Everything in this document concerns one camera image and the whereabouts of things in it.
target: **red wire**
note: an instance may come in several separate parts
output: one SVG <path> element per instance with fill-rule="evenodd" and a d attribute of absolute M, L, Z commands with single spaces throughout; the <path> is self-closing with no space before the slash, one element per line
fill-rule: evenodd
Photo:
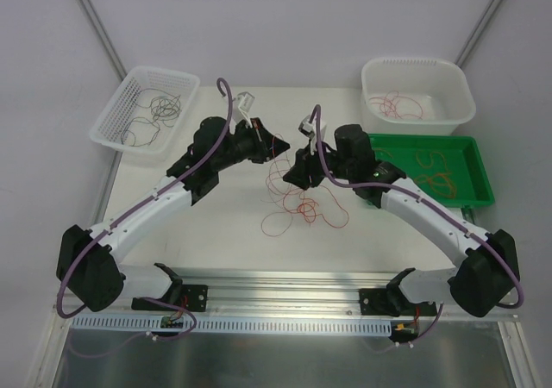
<path fill-rule="evenodd" d="M 272 150 L 274 150 L 274 140 L 276 138 L 276 135 L 273 138 Z M 281 167 L 279 167 L 279 163 L 280 164 L 281 163 L 286 163 L 287 168 L 282 169 Z M 274 211 L 273 213 L 268 214 L 267 216 L 265 216 L 265 218 L 262 219 L 262 221 L 260 222 L 260 228 L 261 228 L 262 232 L 265 235 L 269 236 L 269 237 L 278 237 L 278 236 L 284 234 L 292 226 L 293 216 L 297 215 L 297 214 L 300 214 L 301 216 L 303 216 L 304 220 L 309 225 L 314 223 L 318 217 L 321 217 L 324 220 L 324 222 L 326 222 L 326 224 L 328 224 L 332 228 L 344 228 L 348 224 L 349 213 L 339 204 L 339 201 L 337 200 L 336 196 L 327 187 L 321 185 L 321 187 L 323 189 L 325 189 L 331 195 L 334 202 L 337 204 L 337 207 L 339 207 L 339 209 L 341 211 L 343 211 L 345 213 L 345 215 L 347 216 L 347 221 L 341 226 L 340 225 L 335 225 L 335 224 L 332 224 L 331 222 L 329 222 L 326 219 L 324 213 L 317 210 L 317 208 L 320 208 L 320 204 L 315 199 L 313 199 L 311 197 L 307 197 L 305 195 L 306 191 L 304 191 L 300 188 L 297 188 L 297 187 L 293 187 L 291 184 L 288 184 L 287 187 L 285 188 L 285 190 L 282 191 L 281 188 L 278 188 L 274 184 L 274 181 L 282 179 L 284 177 L 284 174 L 286 172 L 288 172 L 291 167 L 292 167 L 291 162 L 290 162 L 290 160 L 287 156 L 287 153 L 285 153 L 285 158 L 284 159 L 274 160 L 273 163 L 270 165 L 270 167 L 268 169 L 268 177 L 266 179 L 266 185 L 267 185 L 268 195 L 270 196 L 271 200 L 268 201 L 267 203 L 276 204 L 280 209 L 282 209 L 282 211 Z M 289 204 L 290 197 L 297 197 L 300 200 L 299 204 L 297 206 Z M 277 215 L 277 214 L 287 214 L 287 215 L 289 215 L 290 216 L 290 222 L 284 228 L 283 231 L 281 231 L 280 233 L 278 233 L 276 235 L 271 235 L 265 230 L 264 224 L 265 224 L 265 221 L 269 217 Z"/>
<path fill-rule="evenodd" d="M 417 107 L 420 109 L 419 115 L 416 114 L 399 114 L 397 105 L 402 100 L 405 99 L 407 101 L 411 101 L 417 105 Z M 423 119 L 423 108 L 422 105 L 416 101 L 415 99 L 412 99 L 411 97 L 404 97 L 398 93 L 398 91 L 389 91 L 384 97 L 371 97 L 368 99 L 370 101 L 370 104 L 379 105 L 379 112 L 381 112 L 383 115 L 391 118 L 397 118 L 397 119 L 403 119 L 406 116 L 413 116 L 417 119 Z"/>

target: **black joint actuator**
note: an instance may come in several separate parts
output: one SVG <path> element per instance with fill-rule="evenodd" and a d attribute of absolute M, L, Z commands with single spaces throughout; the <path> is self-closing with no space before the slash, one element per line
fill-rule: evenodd
<path fill-rule="evenodd" d="M 215 145 L 226 120 L 218 116 L 204 119 L 193 135 L 193 144 L 185 155 L 166 171 L 167 177 L 178 178 L 196 165 Z M 223 142 L 194 173 L 182 182 L 191 192 L 192 205 L 218 185 L 218 173 L 234 164 L 250 160 L 262 164 L 287 151 L 290 145 L 269 133 L 259 118 L 251 118 L 251 126 L 240 121 L 233 134 L 227 133 Z"/>
<path fill-rule="evenodd" d="M 519 280 L 516 243 L 504 230 L 487 235 L 486 241 L 511 268 Z M 450 294 L 467 313 L 476 317 L 485 316 L 509 291 L 513 283 L 504 268 L 483 247 L 468 249 L 458 273 L 451 278 Z"/>
<path fill-rule="evenodd" d="M 56 269 L 59 280 L 63 280 L 69 266 L 91 241 L 90 232 L 77 225 L 63 234 Z M 110 251 L 109 246 L 94 245 L 69 279 L 67 287 L 92 312 L 98 312 L 112 304 L 124 286 L 124 277 L 119 273 Z"/>

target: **green tray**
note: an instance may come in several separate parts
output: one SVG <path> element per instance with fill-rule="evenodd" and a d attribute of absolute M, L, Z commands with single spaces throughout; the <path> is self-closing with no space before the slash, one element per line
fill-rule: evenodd
<path fill-rule="evenodd" d="M 474 138 L 369 136 L 378 159 L 389 161 L 406 172 L 439 203 L 447 207 L 482 207 L 494 203 L 491 185 Z"/>

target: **white table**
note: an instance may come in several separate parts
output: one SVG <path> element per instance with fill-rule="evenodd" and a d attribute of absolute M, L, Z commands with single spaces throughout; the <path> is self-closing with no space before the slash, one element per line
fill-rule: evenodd
<path fill-rule="evenodd" d="M 361 93 L 351 89 L 235 87 L 255 97 L 251 116 L 258 116 L 273 134 L 282 134 L 295 151 L 306 145 L 297 128 L 316 103 L 328 123 L 326 141 L 334 145 L 334 130 L 361 121 Z M 123 155 L 111 192 L 106 217 L 122 210 L 165 174 L 192 142 L 193 133 L 207 116 L 225 116 L 226 101 L 214 87 L 201 88 L 185 118 L 184 129 L 163 162 L 140 163 Z M 334 229 L 322 221 L 311 226 L 296 216 L 280 237 L 264 235 L 261 220 L 277 210 L 268 199 L 268 165 L 248 161 L 221 172 L 220 184 L 199 203 L 152 232 L 125 263 L 162 262 L 174 267 L 242 269 L 287 272 L 400 272 L 406 267 L 438 269 L 452 264 L 414 228 L 383 210 L 370 208 L 351 190 L 328 186 L 350 214 L 348 225 Z M 265 225 L 277 229 L 285 218 L 275 216 Z"/>

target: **white plastic basket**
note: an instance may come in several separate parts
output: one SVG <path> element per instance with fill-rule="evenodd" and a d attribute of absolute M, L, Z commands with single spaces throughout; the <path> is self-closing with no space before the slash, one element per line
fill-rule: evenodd
<path fill-rule="evenodd" d="M 90 130 L 90 137 L 118 151 L 162 158 L 198 87 L 199 78 L 189 73 L 137 66 L 111 97 Z M 168 119 L 159 118 L 155 115 L 159 109 L 151 108 L 159 102 L 171 103 L 173 110 Z M 166 109 L 160 111 L 169 114 Z"/>
<path fill-rule="evenodd" d="M 366 132 L 450 135 L 475 115 L 464 72 L 441 59 L 372 59 L 362 68 Z"/>

